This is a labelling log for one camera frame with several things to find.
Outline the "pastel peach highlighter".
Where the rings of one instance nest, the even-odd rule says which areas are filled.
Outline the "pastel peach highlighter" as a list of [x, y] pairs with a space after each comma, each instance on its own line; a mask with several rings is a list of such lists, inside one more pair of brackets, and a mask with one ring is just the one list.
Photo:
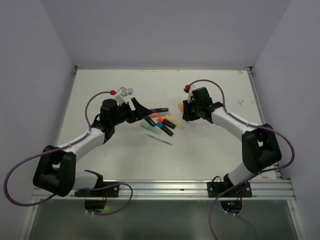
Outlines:
[[180, 102], [177, 104], [178, 108], [179, 108], [179, 111], [183, 114], [184, 113], [184, 107], [183, 107], [183, 104]]

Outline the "pastel purple cap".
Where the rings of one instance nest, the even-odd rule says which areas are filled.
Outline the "pastel purple cap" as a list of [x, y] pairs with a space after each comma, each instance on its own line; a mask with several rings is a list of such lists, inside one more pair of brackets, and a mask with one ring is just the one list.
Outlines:
[[132, 88], [128, 88], [127, 93], [128, 93], [128, 95], [131, 96], [133, 94], [133, 89]]

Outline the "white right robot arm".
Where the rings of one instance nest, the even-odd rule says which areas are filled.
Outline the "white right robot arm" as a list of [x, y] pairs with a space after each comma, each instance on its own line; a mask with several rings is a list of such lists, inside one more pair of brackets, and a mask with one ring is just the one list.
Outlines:
[[203, 119], [225, 129], [241, 142], [242, 163], [223, 177], [222, 189], [227, 196], [235, 196], [241, 190], [241, 182], [281, 160], [282, 153], [275, 133], [267, 130], [272, 128], [270, 125], [265, 124], [261, 128], [239, 116], [234, 119], [223, 103], [213, 102], [205, 87], [186, 85], [184, 91], [188, 93], [188, 99], [182, 102], [183, 120]]

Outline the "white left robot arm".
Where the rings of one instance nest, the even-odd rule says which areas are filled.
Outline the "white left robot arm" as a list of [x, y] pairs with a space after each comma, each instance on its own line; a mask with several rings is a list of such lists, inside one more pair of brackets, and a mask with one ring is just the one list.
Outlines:
[[76, 164], [93, 149], [110, 140], [117, 125], [124, 122], [132, 124], [152, 114], [135, 98], [131, 101], [134, 109], [127, 102], [119, 104], [112, 98], [104, 100], [100, 113], [86, 133], [71, 143], [45, 147], [35, 170], [33, 185], [60, 197], [67, 196], [72, 190], [87, 191], [95, 197], [101, 195], [104, 190], [103, 176], [92, 170], [77, 172]]

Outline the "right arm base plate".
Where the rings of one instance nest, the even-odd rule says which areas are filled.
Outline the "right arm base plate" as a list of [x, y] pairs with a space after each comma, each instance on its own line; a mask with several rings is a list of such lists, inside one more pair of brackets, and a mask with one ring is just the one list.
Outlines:
[[[216, 198], [222, 192], [233, 187], [227, 174], [223, 178], [219, 176], [214, 177], [206, 185], [209, 198]], [[251, 198], [252, 196], [251, 185], [249, 182], [245, 182], [222, 195], [223, 198], [235, 198], [235, 200], [222, 200], [220, 204], [225, 211], [236, 215], [242, 210], [243, 198]]]

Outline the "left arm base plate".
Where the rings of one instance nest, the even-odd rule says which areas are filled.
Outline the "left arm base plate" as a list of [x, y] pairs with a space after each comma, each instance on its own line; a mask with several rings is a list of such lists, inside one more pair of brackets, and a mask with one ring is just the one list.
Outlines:
[[102, 213], [107, 209], [107, 198], [119, 196], [119, 182], [102, 181], [97, 183], [94, 189], [101, 190], [76, 190], [74, 196], [84, 198], [84, 207], [87, 211]]

